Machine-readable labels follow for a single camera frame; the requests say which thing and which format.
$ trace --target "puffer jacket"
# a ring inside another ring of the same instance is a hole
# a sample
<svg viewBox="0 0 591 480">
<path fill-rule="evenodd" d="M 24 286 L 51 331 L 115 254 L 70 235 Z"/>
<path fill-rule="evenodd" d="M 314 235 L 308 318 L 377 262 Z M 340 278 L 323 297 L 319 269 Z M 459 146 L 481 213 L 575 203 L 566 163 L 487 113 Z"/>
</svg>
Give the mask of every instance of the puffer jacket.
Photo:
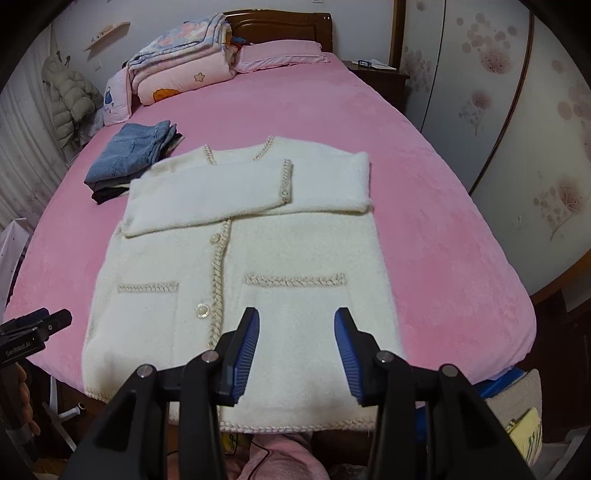
<svg viewBox="0 0 591 480">
<path fill-rule="evenodd" d="M 68 70 L 57 55 L 46 58 L 41 78 L 50 86 L 53 126 L 63 148 L 82 120 L 103 105 L 103 97 L 82 74 Z"/>
</svg>

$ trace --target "denim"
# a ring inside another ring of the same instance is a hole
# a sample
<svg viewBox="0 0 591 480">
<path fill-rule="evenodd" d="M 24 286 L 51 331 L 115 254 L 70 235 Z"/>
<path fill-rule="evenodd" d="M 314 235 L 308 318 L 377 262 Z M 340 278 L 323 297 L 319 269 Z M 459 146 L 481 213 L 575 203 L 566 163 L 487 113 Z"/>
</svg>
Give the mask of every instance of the denim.
<svg viewBox="0 0 591 480">
<path fill-rule="evenodd" d="M 170 120 L 153 127 L 125 124 L 90 167 L 84 183 L 125 179 L 145 170 L 160 159 L 160 151 L 176 133 Z"/>
</svg>

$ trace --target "pink pillow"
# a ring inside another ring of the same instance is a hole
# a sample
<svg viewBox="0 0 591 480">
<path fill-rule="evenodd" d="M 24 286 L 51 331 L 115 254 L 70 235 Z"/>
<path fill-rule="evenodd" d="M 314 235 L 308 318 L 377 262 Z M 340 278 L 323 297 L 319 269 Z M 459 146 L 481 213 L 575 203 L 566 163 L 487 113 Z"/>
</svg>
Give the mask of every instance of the pink pillow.
<svg viewBox="0 0 591 480">
<path fill-rule="evenodd" d="M 275 40 L 240 49 L 234 69 L 240 73 L 272 69 L 297 63 L 329 61 L 320 44 L 311 40 Z"/>
<path fill-rule="evenodd" d="M 103 116 L 106 127 L 120 124 L 131 117 L 131 85 L 127 67 L 115 73 L 107 82 Z"/>
</svg>

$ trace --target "screw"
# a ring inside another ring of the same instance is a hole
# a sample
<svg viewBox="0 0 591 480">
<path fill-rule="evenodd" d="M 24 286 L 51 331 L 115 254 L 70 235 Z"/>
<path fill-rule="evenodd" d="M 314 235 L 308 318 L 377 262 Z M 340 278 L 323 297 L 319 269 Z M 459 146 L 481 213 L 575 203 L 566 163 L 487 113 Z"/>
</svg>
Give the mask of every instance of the screw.
<svg viewBox="0 0 591 480">
<path fill-rule="evenodd" d="M 152 367 L 152 365 L 144 364 L 140 365 L 135 373 L 137 373 L 140 378 L 146 378 L 152 375 L 153 371 L 154 367 Z"/>
<path fill-rule="evenodd" d="M 215 350 L 206 350 L 201 354 L 201 360 L 205 363 L 210 364 L 220 358 L 220 354 Z"/>
<path fill-rule="evenodd" d="M 388 364 L 394 360 L 394 354 L 392 352 L 388 352 L 387 350 L 380 350 L 375 354 L 375 357 L 383 364 Z"/>
<path fill-rule="evenodd" d="M 450 364 L 443 365 L 441 371 L 443 372 L 443 375 L 445 375 L 446 377 L 457 376 L 457 368 Z"/>
</svg>

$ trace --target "braided trim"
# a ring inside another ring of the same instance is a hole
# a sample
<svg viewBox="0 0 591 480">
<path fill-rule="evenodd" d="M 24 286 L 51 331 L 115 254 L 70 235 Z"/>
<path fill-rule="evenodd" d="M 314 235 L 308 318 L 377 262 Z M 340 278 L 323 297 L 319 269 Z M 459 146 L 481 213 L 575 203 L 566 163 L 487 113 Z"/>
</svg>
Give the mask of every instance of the braided trim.
<svg viewBox="0 0 591 480">
<path fill-rule="evenodd" d="M 291 169 L 294 164 L 289 159 L 283 161 L 283 174 L 281 177 L 281 189 L 279 195 L 283 203 L 288 203 L 291 200 Z"/>
<path fill-rule="evenodd" d="M 207 158 L 207 163 L 209 163 L 210 165 L 217 165 L 216 159 L 213 158 L 212 149 L 209 148 L 209 145 L 204 145 L 203 151 L 205 152 L 205 158 Z"/>
<path fill-rule="evenodd" d="M 108 403 L 113 398 L 112 395 L 104 395 L 98 390 L 85 388 L 87 397 L 95 398 L 101 402 Z M 315 425 L 288 425 L 277 427 L 272 425 L 256 427 L 251 425 L 240 425 L 229 421 L 219 422 L 220 432 L 232 433 L 296 433 L 296 432 L 319 432 L 321 430 L 361 430 L 369 431 L 375 428 L 375 419 L 352 419 L 336 421 L 333 423 L 320 423 Z"/>
<path fill-rule="evenodd" d="M 246 274 L 244 283 L 260 287 L 338 287 L 347 284 L 344 273 L 331 277 L 264 277 Z"/>
<path fill-rule="evenodd" d="M 267 137 L 267 141 L 265 142 L 265 145 L 263 145 L 263 148 L 261 149 L 261 151 L 254 156 L 253 161 L 260 160 L 262 157 L 264 157 L 267 154 L 267 152 L 269 151 L 269 149 L 273 146 L 274 141 L 275 141 L 275 137 L 273 135 L 269 135 Z M 203 146 L 203 152 L 205 153 L 205 158 L 207 159 L 207 163 L 209 163 L 210 165 L 217 165 L 216 159 L 213 158 L 213 152 L 212 152 L 212 149 L 209 148 L 209 145 Z"/>
<path fill-rule="evenodd" d="M 269 151 L 269 149 L 273 146 L 274 141 L 275 141 L 275 137 L 273 135 L 269 135 L 267 137 L 267 141 L 265 142 L 265 145 L 263 146 L 261 151 L 255 155 L 255 158 L 253 158 L 253 160 L 257 161 L 257 160 L 260 160 L 262 157 L 264 157 L 265 154 Z"/>
<path fill-rule="evenodd" d="M 212 319 L 209 324 L 209 340 L 207 347 L 215 348 L 222 332 L 223 320 L 223 285 L 222 285 L 222 266 L 223 255 L 230 240 L 230 227 L 232 220 L 228 219 L 222 224 L 222 231 L 220 233 L 220 241 L 217 243 L 216 251 L 213 254 L 212 262 Z"/>
<path fill-rule="evenodd" d="M 117 293 L 168 293 L 178 290 L 177 281 L 117 285 Z"/>
</svg>

